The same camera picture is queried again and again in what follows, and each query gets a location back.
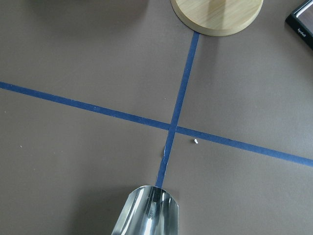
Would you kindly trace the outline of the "steel ice scoop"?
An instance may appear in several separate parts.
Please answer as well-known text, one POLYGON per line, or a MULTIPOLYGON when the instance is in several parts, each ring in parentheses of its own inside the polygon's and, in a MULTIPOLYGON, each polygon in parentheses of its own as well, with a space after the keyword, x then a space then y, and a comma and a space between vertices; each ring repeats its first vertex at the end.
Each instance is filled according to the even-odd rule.
POLYGON ((112 230, 113 235, 179 235, 179 205, 162 188, 133 190, 112 230))

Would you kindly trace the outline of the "black monitor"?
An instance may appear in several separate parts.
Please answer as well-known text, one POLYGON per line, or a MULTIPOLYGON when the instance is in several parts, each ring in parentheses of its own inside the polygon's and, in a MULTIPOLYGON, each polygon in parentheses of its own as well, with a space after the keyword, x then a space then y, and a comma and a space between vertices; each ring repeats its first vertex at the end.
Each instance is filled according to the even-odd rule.
POLYGON ((305 0, 285 19, 291 29, 313 49, 313 1, 305 0))

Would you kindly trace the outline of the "round wooden stand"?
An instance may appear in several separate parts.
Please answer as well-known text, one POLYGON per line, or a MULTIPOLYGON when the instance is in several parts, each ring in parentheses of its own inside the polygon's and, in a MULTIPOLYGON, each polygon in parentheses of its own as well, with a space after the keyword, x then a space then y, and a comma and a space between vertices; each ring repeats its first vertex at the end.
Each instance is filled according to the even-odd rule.
POLYGON ((208 36, 229 36, 247 28, 259 15, 263 0, 172 0, 177 17, 208 36))

